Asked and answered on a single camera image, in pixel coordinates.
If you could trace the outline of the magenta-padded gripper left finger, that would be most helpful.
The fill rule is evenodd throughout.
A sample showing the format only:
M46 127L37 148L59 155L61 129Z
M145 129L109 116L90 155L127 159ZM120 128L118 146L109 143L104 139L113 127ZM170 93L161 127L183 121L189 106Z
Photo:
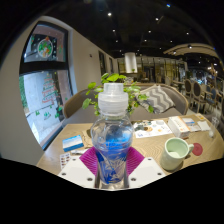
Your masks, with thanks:
M95 149L87 149L81 156L73 156L58 174L84 188L98 187L98 160Z

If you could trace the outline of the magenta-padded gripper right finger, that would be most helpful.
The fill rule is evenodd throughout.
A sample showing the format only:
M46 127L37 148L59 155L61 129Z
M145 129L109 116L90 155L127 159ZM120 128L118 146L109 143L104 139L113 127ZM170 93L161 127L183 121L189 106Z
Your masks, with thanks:
M165 173L152 157L144 157L135 148L129 148L125 179L127 188L140 188L163 177Z

